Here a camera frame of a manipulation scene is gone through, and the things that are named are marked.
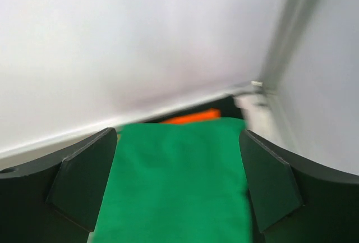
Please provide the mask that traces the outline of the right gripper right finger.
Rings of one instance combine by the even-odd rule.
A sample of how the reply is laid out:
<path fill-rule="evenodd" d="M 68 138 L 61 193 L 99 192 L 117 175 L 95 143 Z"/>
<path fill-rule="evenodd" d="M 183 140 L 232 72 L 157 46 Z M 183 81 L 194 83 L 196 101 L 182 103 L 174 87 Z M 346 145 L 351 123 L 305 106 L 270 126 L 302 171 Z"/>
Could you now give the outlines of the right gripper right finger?
<path fill-rule="evenodd" d="M 259 232 L 266 242 L 358 242 L 358 176 L 239 136 Z"/>

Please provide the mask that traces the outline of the green t-shirt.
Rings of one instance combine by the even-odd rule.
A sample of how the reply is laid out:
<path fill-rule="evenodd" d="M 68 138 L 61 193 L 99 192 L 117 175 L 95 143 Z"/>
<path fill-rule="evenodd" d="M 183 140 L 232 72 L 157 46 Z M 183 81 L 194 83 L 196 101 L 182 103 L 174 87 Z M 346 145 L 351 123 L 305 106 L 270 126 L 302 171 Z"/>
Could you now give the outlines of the green t-shirt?
<path fill-rule="evenodd" d="M 237 118 L 119 134 L 92 242 L 252 242 Z"/>

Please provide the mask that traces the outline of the folded white t-shirt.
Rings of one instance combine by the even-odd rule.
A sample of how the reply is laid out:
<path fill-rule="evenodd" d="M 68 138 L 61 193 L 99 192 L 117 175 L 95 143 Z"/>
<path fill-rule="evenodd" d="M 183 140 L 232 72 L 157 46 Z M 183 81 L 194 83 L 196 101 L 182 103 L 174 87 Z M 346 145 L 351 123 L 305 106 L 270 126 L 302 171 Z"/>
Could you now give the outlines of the folded white t-shirt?
<path fill-rule="evenodd" d="M 269 140 L 283 146 L 283 140 L 274 123 L 273 115 L 265 98 L 260 94 L 243 94 L 234 98 L 236 106 L 242 110 L 247 128 Z"/>

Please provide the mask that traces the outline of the folded orange t-shirt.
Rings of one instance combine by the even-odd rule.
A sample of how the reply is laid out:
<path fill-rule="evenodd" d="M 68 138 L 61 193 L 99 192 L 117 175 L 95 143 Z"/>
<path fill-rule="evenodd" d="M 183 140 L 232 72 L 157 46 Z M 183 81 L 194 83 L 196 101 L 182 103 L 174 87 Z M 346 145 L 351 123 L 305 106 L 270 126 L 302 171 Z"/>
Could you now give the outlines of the folded orange t-shirt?
<path fill-rule="evenodd" d="M 161 123 L 182 125 L 191 122 L 214 120 L 217 118 L 221 118 L 220 110 L 211 108 L 205 111 L 187 114 L 185 116 L 170 118 L 168 120 L 162 121 Z"/>

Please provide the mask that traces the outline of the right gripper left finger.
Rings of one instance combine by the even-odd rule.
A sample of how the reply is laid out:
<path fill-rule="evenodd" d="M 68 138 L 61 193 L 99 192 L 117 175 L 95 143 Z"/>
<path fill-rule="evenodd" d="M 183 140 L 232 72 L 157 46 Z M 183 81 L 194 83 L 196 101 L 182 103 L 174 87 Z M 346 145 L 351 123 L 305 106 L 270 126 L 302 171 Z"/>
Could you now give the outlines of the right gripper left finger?
<path fill-rule="evenodd" d="M 1 242 L 87 242 L 117 146 L 114 128 L 1 170 Z"/>

